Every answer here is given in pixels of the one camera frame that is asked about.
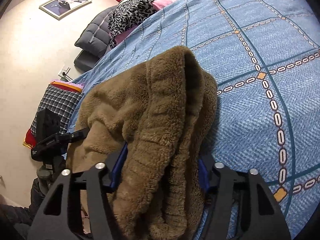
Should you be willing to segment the brown fleece pants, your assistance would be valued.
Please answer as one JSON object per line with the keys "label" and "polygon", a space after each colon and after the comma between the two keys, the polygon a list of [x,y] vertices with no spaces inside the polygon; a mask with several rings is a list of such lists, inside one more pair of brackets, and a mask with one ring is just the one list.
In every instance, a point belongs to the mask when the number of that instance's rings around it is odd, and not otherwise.
{"label": "brown fleece pants", "polygon": [[192,239],[204,208],[199,150],[216,108],[215,79],[184,46],[84,97],[75,127],[89,133],[70,144],[67,167],[85,171],[127,142],[119,187],[108,195],[123,239]]}

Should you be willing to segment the checkered pillow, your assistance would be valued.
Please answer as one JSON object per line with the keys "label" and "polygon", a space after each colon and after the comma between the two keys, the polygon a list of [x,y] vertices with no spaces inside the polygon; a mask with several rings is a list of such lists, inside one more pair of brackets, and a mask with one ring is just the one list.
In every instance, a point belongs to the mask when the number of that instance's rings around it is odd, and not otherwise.
{"label": "checkered pillow", "polygon": [[84,84],[53,80],[47,87],[37,112],[47,108],[60,117],[60,133],[66,133],[75,107],[82,98]]}

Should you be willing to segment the grey padded headboard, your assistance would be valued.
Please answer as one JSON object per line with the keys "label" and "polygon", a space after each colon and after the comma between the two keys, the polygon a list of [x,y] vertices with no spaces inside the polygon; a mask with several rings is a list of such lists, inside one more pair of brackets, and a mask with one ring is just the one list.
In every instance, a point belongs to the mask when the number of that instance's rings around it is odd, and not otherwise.
{"label": "grey padded headboard", "polygon": [[74,60],[74,66],[82,71],[91,70],[106,52],[110,51],[108,19],[117,6],[109,7],[93,18],[75,42],[81,51]]}

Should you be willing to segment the framed wedding photo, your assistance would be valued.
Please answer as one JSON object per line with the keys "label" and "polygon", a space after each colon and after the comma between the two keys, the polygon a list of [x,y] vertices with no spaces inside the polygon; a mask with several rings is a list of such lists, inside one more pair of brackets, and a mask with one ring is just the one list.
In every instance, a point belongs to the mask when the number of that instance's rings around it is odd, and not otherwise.
{"label": "framed wedding photo", "polygon": [[39,9],[56,20],[61,20],[90,3],[92,3],[91,0],[50,0],[40,5]]}

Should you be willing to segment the blue patterned quilt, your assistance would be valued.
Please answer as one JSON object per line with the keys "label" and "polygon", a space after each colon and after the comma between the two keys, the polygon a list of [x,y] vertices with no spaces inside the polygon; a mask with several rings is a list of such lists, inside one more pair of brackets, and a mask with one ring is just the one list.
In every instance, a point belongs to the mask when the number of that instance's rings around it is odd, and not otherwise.
{"label": "blue patterned quilt", "polygon": [[306,0],[177,0],[75,79],[97,84],[174,46],[217,82],[202,148],[268,183],[292,237],[319,204],[319,21]]}

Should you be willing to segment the wall power socket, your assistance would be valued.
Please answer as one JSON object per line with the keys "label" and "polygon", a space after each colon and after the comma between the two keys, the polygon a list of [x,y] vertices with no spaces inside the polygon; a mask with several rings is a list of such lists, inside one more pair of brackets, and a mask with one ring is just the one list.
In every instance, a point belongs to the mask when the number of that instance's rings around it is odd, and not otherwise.
{"label": "wall power socket", "polygon": [[60,71],[59,71],[59,73],[58,73],[58,76],[60,77],[60,78],[66,78],[66,79],[70,79],[70,77],[68,76],[68,73],[69,73],[69,71],[71,70],[71,68],[70,67],[67,67],[67,66],[63,66],[61,69],[60,69]]}

